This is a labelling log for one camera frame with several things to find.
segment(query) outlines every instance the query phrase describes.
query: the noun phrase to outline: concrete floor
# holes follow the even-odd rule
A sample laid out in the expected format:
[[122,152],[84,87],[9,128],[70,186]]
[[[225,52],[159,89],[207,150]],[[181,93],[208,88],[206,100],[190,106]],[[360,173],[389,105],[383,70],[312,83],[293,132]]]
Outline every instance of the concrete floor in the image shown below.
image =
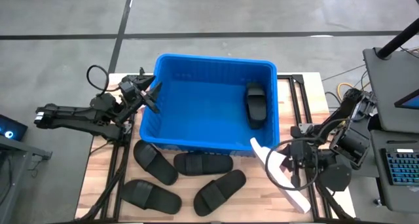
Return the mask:
[[[126,0],[0,0],[0,35],[117,34]],[[166,52],[265,59],[278,71],[318,71],[323,78],[363,64],[364,48],[392,36],[362,31],[397,31],[418,17],[415,0],[132,0],[125,33],[359,31],[359,36],[231,39],[123,40],[117,73],[139,67],[152,72]],[[29,125],[26,142],[54,152],[28,179],[13,223],[52,223],[73,218],[92,136],[67,129],[34,127],[36,107],[88,105],[96,93],[85,79],[92,64],[108,67],[114,39],[19,40],[0,37],[0,113]],[[419,46],[419,38],[404,47]],[[365,68],[323,82],[355,84]],[[93,73],[95,83],[103,75]],[[337,106],[327,97],[329,106]],[[416,223],[417,215],[375,208],[373,179],[354,177],[350,190],[365,221]]]

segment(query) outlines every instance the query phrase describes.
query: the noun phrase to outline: black slide sandal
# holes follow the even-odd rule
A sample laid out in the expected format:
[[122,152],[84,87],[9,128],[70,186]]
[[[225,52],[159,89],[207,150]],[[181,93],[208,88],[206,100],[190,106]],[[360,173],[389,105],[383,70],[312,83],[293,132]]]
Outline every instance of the black slide sandal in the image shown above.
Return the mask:
[[139,140],[134,146],[134,158],[148,173],[165,185],[173,185],[179,174],[152,144]]
[[176,214],[182,206],[182,200],[176,194],[141,179],[125,183],[120,196],[141,209],[165,214]]
[[246,114],[247,122],[251,129],[257,130],[263,127],[266,121],[266,94],[262,85],[248,83],[246,85]]
[[240,170],[234,170],[215,181],[210,181],[195,196],[194,209],[196,214],[204,217],[212,213],[244,184],[246,184],[246,177]]
[[233,169],[233,160],[228,155],[181,153],[175,156],[173,165],[186,176],[224,174]]

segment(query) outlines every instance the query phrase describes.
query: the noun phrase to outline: wooden tabletop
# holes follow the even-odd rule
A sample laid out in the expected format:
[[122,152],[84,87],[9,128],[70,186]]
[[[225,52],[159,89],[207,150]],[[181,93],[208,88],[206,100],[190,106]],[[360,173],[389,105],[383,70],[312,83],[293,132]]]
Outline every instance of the wooden tabletop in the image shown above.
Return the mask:
[[[321,123],[329,116],[329,109],[323,93],[323,85],[319,73],[301,73],[304,76],[304,83],[314,123]],[[115,88],[120,80],[126,74],[110,74],[109,88]],[[302,116],[305,121],[304,107],[301,102],[299,86],[297,87],[297,96]],[[119,91],[112,92],[115,98],[119,99]],[[278,109],[280,112],[280,140],[291,139],[289,135],[290,126],[295,125],[295,116],[287,80],[278,80]],[[136,115],[128,167],[125,181],[133,179],[144,179],[150,181],[164,189],[167,189],[182,198],[182,208],[175,215],[164,214],[154,210],[142,210],[132,204],[122,201],[119,221],[135,222],[282,222],[282,221],[312,221],[311,211],[307,214],[298,213],[292,205],[285,199],[266,177],[266,174],[254,158],[232,157],[234,169],[240,169],[244,172],[247,182],[243,188],[235,193],[230,199],[220,206],[216,211],[206,217],[199,217],[195,214],[193,208],[193,198],[200,188],[213,179],[222,175],[188,177],[179,174],[175,184],[167,186],[159,182],[149,173],[145,172],[132,156],[134,144],[140,140],[139,127],[142,120],[141,111]],[[92,143],[92,149],[95,149],[106,143],[103,138],[95,137]],[[86,173],[82,185],[81,195],[77,206],[75,217],[82,217],[90,207],[95,203],[102,193],[107,179],[109,162],[111,158],[112,145],[107,145],[103,149],[96,151],[88,160]],[[170,162],[179,152],[162,151],[164,157]],[[112,214],[115,201],[116,188],[111,195],[108,215]],[[302,191],[308,198],[307,190]],[[319,195],[316,193],[320,216],[324,216],[323,205]],[[350,198],[349,190],[339,192],[335,195],[338,203],[350,215],[355,216]]]

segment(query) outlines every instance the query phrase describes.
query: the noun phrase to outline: blue plastic basket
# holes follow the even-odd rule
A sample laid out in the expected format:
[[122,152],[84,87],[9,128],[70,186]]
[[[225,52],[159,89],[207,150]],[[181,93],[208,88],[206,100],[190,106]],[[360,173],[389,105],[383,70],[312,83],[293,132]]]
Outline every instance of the blue plastic basket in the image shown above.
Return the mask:
[[[278,144],[276,67],[262,60],[163,54],[156,61],[159,114],[144,112],[139,134],[163,149],[253,156],[250,139]],[[247,123],[246,84],[264,86],[267,120],[259,130]]]

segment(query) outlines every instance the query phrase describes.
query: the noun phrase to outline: keyboard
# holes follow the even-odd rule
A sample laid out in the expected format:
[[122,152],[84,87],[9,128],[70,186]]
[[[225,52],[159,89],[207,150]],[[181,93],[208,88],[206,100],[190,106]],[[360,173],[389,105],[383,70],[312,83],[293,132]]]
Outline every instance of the keyboard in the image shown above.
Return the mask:
[[419,149],[382,149],[390,184],[419,186]]

